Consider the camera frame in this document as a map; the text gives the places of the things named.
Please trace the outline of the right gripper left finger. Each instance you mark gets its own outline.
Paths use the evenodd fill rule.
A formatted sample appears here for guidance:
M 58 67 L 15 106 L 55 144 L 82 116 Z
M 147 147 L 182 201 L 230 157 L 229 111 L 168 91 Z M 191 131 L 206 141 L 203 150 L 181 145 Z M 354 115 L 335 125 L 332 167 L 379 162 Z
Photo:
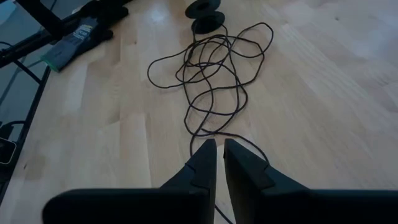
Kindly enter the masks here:
M 213 223 L 217 146 L 207 139 L 159 188 L 74 189 L 51 198 L 44 223 Z

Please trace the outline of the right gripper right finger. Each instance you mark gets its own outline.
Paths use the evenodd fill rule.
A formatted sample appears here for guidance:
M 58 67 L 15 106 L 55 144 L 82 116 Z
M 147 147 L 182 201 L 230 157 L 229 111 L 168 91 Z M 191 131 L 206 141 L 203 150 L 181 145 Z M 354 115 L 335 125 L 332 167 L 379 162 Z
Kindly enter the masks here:
M 395 190 L 309 189 L 233 139 L 223 158 L 237 223 L 397 223 Z

